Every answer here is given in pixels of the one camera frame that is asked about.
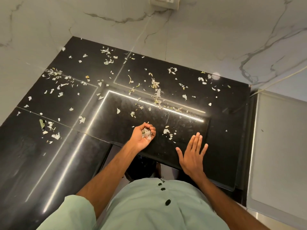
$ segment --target left hand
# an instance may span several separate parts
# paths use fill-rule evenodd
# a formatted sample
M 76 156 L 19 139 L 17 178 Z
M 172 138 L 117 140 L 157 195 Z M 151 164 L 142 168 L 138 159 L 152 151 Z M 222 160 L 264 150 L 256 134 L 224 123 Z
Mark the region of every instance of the left hand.
M 143 123 L 142 125 L 135 127 L 132 132 L 132 136 L 128 141 L 128 144 L 130 144 L 133 147 L 134 152 L 136 154 L 138 154 L 140 151 L 146 148 L 151 141 L 146 139 L 145 137 L 142 138 L 142 130 L 145 127 L 150 129 L 151 131 L 151 140 L 153 140 L 153 138 L 156 136 L 156 128 L 149 123 Z

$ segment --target hand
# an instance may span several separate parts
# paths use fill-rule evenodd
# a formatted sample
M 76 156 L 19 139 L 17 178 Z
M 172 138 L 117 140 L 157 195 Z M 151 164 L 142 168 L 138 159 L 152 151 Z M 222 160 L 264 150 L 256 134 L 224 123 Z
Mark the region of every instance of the hand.
M 203 171 L 203 158 L 208 148 L 208 144 L 205 144 L 199 154 L 202 140 L 203 136 L 200 135 L 199 132 L 196 133 L 196 135 L 193 135 L 188 143 L 187 149 L 185 150 L 184 156 L 182 155 L 180 148 L 176 147 L 179 156 L 179 163 L 183 171 L 189 175 L 194 182 L 206 176 Z
M 151 140 L 146 139 L 145 137 L 142 138 L 142 130 L 144 128 L 148 128 L 151 131 Z M 143 123 L 140 126 L 137 126 L 134 128 L 132 132 L 132 136 L 130 140 L 128 141 L 129 145 L 132 146 L 133 151 L 138 154 L 140 151 L 142 151 L 144 148 L 148 146 L 148 144 L 153 140 L 153 138 L 156 136 L 156 128 L 153 127 L 149 123 Z

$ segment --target light green shirt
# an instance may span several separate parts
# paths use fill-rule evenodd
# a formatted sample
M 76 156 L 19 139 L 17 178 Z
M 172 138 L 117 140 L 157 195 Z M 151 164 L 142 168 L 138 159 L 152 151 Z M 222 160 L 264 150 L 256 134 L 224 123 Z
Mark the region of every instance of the light green shirt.
M 38 230 L 229 229 L 194 186 L 177 180 L 144 178 L 126 185 L 110 202 L 96 226 L 94 208 L 84 197 L 70 195 Z

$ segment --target black countertop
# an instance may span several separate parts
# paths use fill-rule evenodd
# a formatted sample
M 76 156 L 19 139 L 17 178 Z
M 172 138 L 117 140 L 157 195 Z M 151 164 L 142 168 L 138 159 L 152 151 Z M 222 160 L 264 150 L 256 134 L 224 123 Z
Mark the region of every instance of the black countertop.
M 104 63 L 110 59 L 113 63 Z M 171 67 L 175 74 L 169 73 Z M 184 151 L 191 136 L 199 131 L 205 139 L 203 144 L 209 144 L 203 162 L 206 175 L 221 187 L 234 189 L 250 93 L 247 84 L 218 76 L 209 78 L 208 73 L 77 37 L 69 40 L 49 65 L 51 69 L 63 73 L 56 78 L 44 72 L 0 127 L 0 222 L 5 219 L 4 226 L 35 223 L 31 216 L 48 216 L 65 195 L 76 193 L 90 180 L 111 144 L 122 146 L 133 126 L 148 121 L 156 127 L 157 136 L 141 154 L 180 168 L 175 147 Z M 133 83 L 129 84 L 128 75 Z M 161 88 L 162 109 L 153 104 L 156 91 L 150 87 L 152 78 Z M 135 91 L 129 95 L 132 87 Z M 182 108 L 181 112 L 173 107 Z M 84 123 L 79 116 L 86 118 Z M 60 132 L 61 138 L 50 137 L 52 130 L 42 135 L 39 119 L 54 122 L 54 133 Z M 168 133 L 163 134 L 166 126 L 173 134 L 171 140 Z M 47 143 L 47 139 L 53 139 L 53 143 Z M 67 172 L 73 171 L 71 165 L 75 165 L 76 175 Z M 82 179 L 76 179 L 81 173 Z M 6 209 L 15 214 L 10 218 Z

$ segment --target white wire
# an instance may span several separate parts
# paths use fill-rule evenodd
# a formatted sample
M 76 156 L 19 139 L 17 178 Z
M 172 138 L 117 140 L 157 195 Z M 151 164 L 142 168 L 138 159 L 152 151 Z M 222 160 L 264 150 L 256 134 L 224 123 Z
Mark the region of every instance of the white wire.
M 303 71 L 303 70 L 305 70 L 305 69 L 307 69 L 307 66 L 304 67 L 304 68 L 302 68 L 301 70 L 298 70 L 298 71 L 295 72 L 295 73 L 290 74 L 289 76 L 286 76 L 286 77 L 284 77 L 284 78 L 282 78 L 282 79 L 280 79 L 280 80 L 278 80 L 278 81 L 272 83 L 272 84 L 269 85 L 267 88 L 269 88 L 269 87 L 271 87 L 272 85 L 275 85 L 276 83 L 278 83 L 278 82 L 280 82 L 280 81 L 283 81 L 283 80 L 285 80 L 285 79 L 287 79 L 287 78 L 289 78 L 289 77 L 292 77 L 293 75 L 295 75 L 295 74 L 297 74 L 297 73 L 300 73 L 301 71 Z M 253 93 L 250 97 L 252 97 L 252 96 L 254 96 L 255 94 L 258 94 L 258 93 L 260 93 L 260 92 L 263 92 L 263 91 L 266 90 L 267 88 L 261 89 L 261 90 L 257 91 L 256 93 Z

